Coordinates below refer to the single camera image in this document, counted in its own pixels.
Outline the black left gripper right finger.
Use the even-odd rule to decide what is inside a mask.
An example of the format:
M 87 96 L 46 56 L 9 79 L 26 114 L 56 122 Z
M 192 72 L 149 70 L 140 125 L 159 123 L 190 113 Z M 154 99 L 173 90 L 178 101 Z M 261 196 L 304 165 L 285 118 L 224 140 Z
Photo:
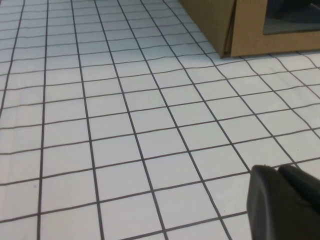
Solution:
M 291 165 L 283 165 L 279 167 L 278 172 L 293 187 L 293 189 L 319 214 L 320 180 L 306 173 L 305 171 Z

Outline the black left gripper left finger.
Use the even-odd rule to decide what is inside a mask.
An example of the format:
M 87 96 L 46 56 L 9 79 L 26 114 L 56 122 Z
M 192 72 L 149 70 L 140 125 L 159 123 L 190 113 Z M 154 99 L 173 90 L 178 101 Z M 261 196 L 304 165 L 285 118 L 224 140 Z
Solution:
M 318 240 L 320 214 L 270 166 L 251 169 L 247 214 L 254 240 Z

